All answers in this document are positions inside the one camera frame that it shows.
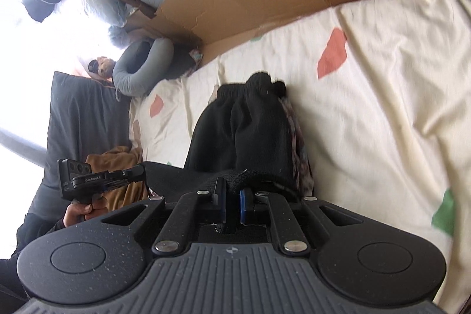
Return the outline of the person's left hand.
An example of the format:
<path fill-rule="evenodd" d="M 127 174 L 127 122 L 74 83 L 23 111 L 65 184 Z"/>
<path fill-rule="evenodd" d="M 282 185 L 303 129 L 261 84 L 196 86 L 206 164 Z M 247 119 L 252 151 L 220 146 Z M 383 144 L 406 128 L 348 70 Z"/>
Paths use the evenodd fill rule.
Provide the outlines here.
<path fill-rule="evenodd" d="M 65 228 L 67 228 L 80 222 L 100 217 L 108 212 L 107 199 L 100 197 L 90 204 L 71 203 L 67 207 L 62 221 Z"/>

